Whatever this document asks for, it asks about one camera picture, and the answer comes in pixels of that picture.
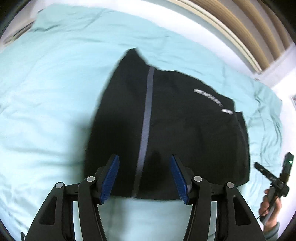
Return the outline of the person's right hand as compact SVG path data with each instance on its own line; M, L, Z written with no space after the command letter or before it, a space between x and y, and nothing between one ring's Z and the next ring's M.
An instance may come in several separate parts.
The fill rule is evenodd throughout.
M268 214L267 209L269 208L269 201L268 201L269 189L266 189L264 193L265 193L265 196L263 197L263 201L261 202L260 209L258 211L259 215L262 215L262 216L266 216ZM276 225L276 223L278 222L278 214L282 208L281 200L278 197L276 198L274 204L275 204L275 208L272 215L270 216L268 221L263 225L263 227L266 227L267 230L269 230L270 228Z

